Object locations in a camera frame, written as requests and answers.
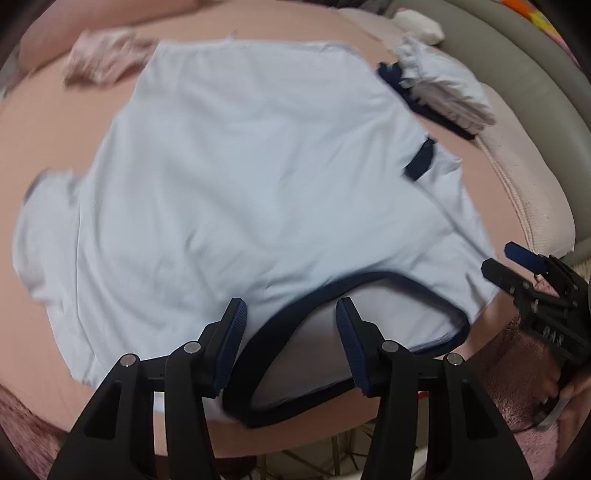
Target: colorful fabric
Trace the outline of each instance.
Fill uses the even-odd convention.
[[[570,51],[569,46],[566,44],[564,39],[558,33],[550,21],[546,18],[546,16],[538,10],[533,4],[528,2],[527,0],[495,0],[500,4],[506,5],[512,10],[519,13],[522,17],[525,17],[527,20],[532,22],[536,27],[538,27],[542,32],[548,35],[552,40],[554,40],[560,47],[569,55],[570,58],[573,59],[573,62],[579,66],[579,62],[573,55],[573,52]]]

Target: blue gripper pad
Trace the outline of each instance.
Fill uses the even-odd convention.
[[[353,382],[364,395],[368,395],[371,391],[368,359],[343,300],[339,300],[336,304],[336,326],[345,349]]]
[[[548,270],[548,265],[544,257],[530,252],[515,242],[509,242],[505,245],[505,256],[509,260],[513,260],[513,262],[527,268],[535,275],[544,274]]]
[[[226,388],[230,380],[234,360],[236,359],[236,354],[242,341],[242,335],[244,335],[244,330],[246,329],[247,314],[248,308],[246,303],[240,300],[216,358],[216,370],[213,379],[213,390],[216,395],[219,395],[221,390]]]

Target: navy blue sleeve trim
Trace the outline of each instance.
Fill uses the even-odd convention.
[[[420,299],[448,315],[458,332],[449,341],[418,351],[439,356],[460,346],[467,338],[470,324],[464,311],[426,286],[393,271],[358,273],[335,280],[292,302],[273,315],[250,339],[236,360],[228,386],[223,392],[223,409],[249,428],[260,428],[299,415],[331,398],[351,390],[352,379],[339,382],[299,398],[265,409],[252,408],[252,397],[273,360],[291,335],[316,308],[336,300],[351,290],[376,281],[388,280],[397,289]]]
[[[417,181],[431,168],[433,162],[435,140],[427,138],[418,153],[404,169],[404,174],[412,181]]]

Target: white cloth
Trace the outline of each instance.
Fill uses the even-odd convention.
[[[472,322],[496,293],[480,274],[494,251],[457,157],[437,145],[418,182],[402,174],[426,138],[342,44],[163,42],[89,173],[34,186],[14,267],[72,376],[93,386],[127,352],[197,339],[232,297],[248,305],[244,346],[290,301],[360,271],[401,272]],[[458,330],[383,285],[352,297],[409,348]],[[349,377],[333,304],[299,328],[254,402]],[[206,413],[225,418],[219,400]]]
[[[471,134],[496,122],[482,87],[461,62],[406,35],[396,49],[402,85],[413,97]]]
[[[391,21],[427,45],[437,45],[445,40],[441,25],[420,12],[399,8]]]

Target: metal screw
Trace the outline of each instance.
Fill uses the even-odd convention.
[[[388,353],[398,352],[398,344],[393,340],[386,340],[382,343],[382,350]]]
[[[189,342],[184,346],[184,350],[187,353],[197,353],[199,350],[201,350],[201,345],[199,342]]]
[[[448,362],[450,362],[452,365],[455,365],[455,366],[460,365],[464,361],[463,357],[459,353],[456,353],[456,352],[450,353],[446,358],[447,358]]]
[[[128,353],[121,357],[121,365],[124,367],[131,367],[135,363],[135,355],[132,353]]]

